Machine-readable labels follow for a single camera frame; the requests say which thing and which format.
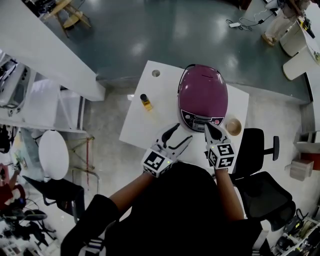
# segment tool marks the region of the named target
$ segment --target green floor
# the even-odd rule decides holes
[[[279,44],[266,45],[256,27],[228,27],[226,19],[236,22],[244,12],[226,1],[85,0],[80,10],[92,28],[77,24],[69,39],[54,18],[47,25],[102,78],[139,77],[147,60],[177,67],[198,63],[217,68],[227,82],[310,102],[304,76],[284,76],[289,57]]]

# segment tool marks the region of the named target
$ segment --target purple rice cooker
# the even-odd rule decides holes
[[[203,133],[205,123],[219,126],[225,118],[228,108],[226,82],[215,68],[191,64],[181,76],[178,102],[186,125]]]

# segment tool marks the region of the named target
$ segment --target cup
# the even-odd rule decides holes
[[[241,132],[242,126],[238,119],[232,118],[226,124],[226,130],[232,136],[237,136]]]

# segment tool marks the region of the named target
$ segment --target person's foot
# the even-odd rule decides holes
[[[261,35],[262,39],[270,46],[274,47],[275,44],[266,36],[266,34],[262,34]]]

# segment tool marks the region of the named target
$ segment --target yellow bottle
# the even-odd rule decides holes
[[[147,95],[141,94],[140,99],[142,101],[142,104],[144,105],[145,109],[150,111],[152,110],[153,106],[150,103],[150,100],[148,99]]]

